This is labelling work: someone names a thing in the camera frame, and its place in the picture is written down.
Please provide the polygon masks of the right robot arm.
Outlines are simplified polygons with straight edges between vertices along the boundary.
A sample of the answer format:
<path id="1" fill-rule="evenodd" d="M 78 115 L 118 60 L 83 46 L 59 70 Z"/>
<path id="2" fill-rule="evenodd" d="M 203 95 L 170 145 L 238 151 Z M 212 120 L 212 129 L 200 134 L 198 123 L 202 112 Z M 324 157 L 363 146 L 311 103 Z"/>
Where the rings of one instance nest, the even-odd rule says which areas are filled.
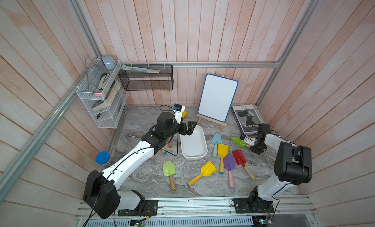
<path id="1" fill-rule="evenodd" d="M 274 174 L 251 191 L 250 205 L 271 205 L 288 186 L 309 183 L 312 179 L 312 150 L 272 134 L 270 126 L 263 123 L 258 126 L 251 151 L 259 155 L 269 148 L 277 152 Z"/>

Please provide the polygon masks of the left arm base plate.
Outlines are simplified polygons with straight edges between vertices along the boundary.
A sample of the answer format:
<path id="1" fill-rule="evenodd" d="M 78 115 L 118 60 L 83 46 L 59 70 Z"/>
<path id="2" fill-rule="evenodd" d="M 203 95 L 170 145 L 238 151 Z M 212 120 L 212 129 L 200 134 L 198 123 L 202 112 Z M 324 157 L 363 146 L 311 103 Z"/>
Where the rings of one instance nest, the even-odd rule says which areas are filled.
<path id="1" fill-rule="evenodd" d="M 141 201 L 135 210 L 123 209 L 118 216 L 154 216 L 158 212 L 158 200 Z"/>

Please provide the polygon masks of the red shovel wooden handle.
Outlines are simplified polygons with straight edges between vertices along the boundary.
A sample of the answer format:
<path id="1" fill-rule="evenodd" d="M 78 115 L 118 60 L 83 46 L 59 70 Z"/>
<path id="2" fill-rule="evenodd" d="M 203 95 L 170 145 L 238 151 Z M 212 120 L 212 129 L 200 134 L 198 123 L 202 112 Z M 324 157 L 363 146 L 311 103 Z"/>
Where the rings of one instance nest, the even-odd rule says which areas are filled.
<path id="1" fill-rule="evenodd" d="M 252 180 L 256 180 L 256 177 L 251 173 L 251 171 L 247 168 L 246 166 L 246 158 L 242 152 L 242 150 L 238 149 L 238 150 L 235 150 L 232 152 L 234 158 L 235 158 L 235 161 L 238 165 L 241 165 L 243 166 L 243 168 L 245 169 L 245 171 L 248 173 L 248 175 L 250 176 L 250 178 Z"/>

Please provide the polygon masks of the light blue trowel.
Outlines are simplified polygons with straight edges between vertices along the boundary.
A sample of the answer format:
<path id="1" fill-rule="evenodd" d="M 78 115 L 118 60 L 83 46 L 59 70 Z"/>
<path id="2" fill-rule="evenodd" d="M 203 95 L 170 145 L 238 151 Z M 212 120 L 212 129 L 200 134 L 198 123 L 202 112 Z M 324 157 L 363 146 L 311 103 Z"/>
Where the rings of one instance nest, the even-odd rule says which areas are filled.
<path id="1" fill-rule="evenodd" d="M 212 157 L 216 158 L 217 157 L 218 145 L 222 144 L 222 137 L 221 137 L 220 133 L 214 134 L 214 136 L 212 138 L 212 143 L 214 144 Z"/>

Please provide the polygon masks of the whiteboard with blue frame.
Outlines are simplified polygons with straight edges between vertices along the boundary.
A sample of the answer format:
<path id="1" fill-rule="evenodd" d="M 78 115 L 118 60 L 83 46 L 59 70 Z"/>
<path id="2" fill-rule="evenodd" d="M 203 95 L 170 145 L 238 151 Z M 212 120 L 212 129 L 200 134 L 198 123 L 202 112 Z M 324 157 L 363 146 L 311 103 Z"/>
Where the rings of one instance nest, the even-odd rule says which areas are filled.
<path id="1" fill-rule="evenodd" d="M 236 80 L 207 74 L 198 114 L 219 122 L 225 122 L 237 88 L 238 81 Z"/>

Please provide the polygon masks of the wooden easel stand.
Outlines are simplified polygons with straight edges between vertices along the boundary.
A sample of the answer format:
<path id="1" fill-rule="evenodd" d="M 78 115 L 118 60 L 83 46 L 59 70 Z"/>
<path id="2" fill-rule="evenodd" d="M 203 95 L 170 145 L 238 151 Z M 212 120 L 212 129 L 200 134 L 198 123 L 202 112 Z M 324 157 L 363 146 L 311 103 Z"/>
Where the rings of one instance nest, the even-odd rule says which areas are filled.
<path id="1" fill-rule="evenodd" d="M 215 120 L 215 119 L 203 116 L 201 114 L 197 114 L 197 117 L 198 117 L 198 123 L 200 123 L 202 119 L 205 119 L 205 120 L 207 120 L 209 122 L 219 124 L 220 125 L 220 130 L 219 130 L 220 133 L 223 131 L 224 127 L 227 126 L 226 122 L 220 122 L 218 120 Z"/>

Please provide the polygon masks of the grey Twins story book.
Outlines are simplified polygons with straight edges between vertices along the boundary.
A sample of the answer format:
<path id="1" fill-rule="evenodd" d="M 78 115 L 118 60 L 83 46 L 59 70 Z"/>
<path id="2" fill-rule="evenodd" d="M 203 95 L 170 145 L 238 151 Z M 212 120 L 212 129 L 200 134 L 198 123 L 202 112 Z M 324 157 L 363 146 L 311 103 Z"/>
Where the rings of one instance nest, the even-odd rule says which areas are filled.
<path id="1" fill-rule="evenodd" d="M 264 123 L 264 119 L 256 105 L 237 105 L 231 107 L 240 133 L 254 135 L 258 132 L 258 125 Z"/>

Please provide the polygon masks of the white plastic storage box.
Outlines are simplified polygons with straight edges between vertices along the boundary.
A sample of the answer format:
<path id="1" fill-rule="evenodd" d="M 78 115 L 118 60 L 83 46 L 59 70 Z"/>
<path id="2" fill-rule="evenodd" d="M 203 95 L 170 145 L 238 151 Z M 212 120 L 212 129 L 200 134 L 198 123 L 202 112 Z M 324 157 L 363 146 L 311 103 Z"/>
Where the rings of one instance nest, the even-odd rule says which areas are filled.
<path id="1" fill-rule="evenodd" d="M 203 159 L 208 152 L 203 128 L 197 125 L 193 133 L 180 135 L 182 154 L 187 160 Z"/>

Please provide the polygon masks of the green trowel yellow handle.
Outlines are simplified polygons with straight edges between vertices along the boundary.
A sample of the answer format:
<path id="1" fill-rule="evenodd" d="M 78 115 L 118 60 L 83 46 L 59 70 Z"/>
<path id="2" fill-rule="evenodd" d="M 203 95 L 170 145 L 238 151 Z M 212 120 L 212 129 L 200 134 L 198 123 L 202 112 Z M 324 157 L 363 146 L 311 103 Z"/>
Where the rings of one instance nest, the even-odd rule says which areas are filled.
<path id="1" fill-rule="evenodd" d="M 241 148 L 244 148 L 244 147 L 250 148 L 251 147 L 251 145 L 247 144 L 246 142 L 241 140 L 239 137 L 231 137 L 231 139 L 236 145 L 238 145 Z"/>

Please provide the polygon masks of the all yellow plastic scoop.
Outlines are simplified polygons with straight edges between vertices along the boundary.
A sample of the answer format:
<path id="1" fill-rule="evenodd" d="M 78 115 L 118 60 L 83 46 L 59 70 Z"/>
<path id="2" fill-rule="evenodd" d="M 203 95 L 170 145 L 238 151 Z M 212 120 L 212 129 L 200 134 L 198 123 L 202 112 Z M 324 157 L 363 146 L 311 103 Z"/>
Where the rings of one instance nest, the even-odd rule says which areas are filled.
<path id="1" fill-rule="evenodd" d="M 187 186 L 188 187 L 191 187 L 194 183 L 196 183 L 202 176 L 204 177 L 209 177 L 211 176 L 214 172 L 217 171 L 217 168 L 215 167 L 215 165 L 211 162 L 211 161 L 208 161 L 206 162 L 202 167 L 201 167 L 201 173 L 194 177 L 193 179 L 191 179 L 190 181 L 187 182 Z"/>

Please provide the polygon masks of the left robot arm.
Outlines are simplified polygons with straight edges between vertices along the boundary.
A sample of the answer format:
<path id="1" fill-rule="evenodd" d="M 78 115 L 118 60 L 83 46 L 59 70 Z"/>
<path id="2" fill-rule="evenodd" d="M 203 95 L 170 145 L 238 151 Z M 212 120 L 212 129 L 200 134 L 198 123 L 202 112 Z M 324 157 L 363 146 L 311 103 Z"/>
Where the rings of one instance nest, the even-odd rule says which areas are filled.
<path id="1" fill-rule="evenodd" d="M 122 202 L 117 190 L 127 177 L 167 145 L 169 138 L 175 134 L 190 136 L 196 126 L 195 121 L 183 122 L 182 113 L 162 112 L 156 125 L 128 154 L 103 171 L 94 170 L 88 175 L 83 201 L 101 219 L 110 217 Z"/>

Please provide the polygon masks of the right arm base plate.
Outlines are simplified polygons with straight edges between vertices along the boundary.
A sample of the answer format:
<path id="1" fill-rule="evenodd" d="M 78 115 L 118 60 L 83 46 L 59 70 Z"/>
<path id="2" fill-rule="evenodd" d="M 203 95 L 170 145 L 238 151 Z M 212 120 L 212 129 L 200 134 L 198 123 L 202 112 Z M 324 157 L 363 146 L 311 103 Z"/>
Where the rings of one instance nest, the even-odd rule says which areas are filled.
<path id="1" fill-rule="evenodd" d="M 232 199 L 236 213 L 266 213 L 274 212 L 273 202 L 260 198 L 234 198 Z"/>

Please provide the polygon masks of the pale green ruler tool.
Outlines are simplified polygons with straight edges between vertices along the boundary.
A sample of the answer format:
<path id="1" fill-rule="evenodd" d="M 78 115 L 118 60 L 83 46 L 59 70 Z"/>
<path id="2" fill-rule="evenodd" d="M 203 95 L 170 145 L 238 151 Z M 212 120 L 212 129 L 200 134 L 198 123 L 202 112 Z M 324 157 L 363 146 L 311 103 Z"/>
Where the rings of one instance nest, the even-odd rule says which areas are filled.
<path id="1" fill-rule="evenodd" d="M 140 72 L 140 73 L 148 73 L 148 74 L 159 74 L 159 70 L 149 69 L 149 68 L 142 68 L 142 67 L 135 67 L 135 66 L 127 66 L 125 64 L 121 65 L 121 69 L 125 71 L 132 71 L 132 72 Z"/>

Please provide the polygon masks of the blue lidded jar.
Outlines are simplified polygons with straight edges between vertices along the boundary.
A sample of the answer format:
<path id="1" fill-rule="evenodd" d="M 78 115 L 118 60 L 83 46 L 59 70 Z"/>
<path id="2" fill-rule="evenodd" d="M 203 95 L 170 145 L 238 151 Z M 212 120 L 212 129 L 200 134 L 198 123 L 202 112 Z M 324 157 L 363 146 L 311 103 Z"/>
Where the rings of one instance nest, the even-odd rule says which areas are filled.
<path id="1" fill-rule="evenodd" d="M 95 162 L 99 165 L 106 165 L 110 162 L 110 154 L 106 151 L 102 151 L 95 157 Z"/>

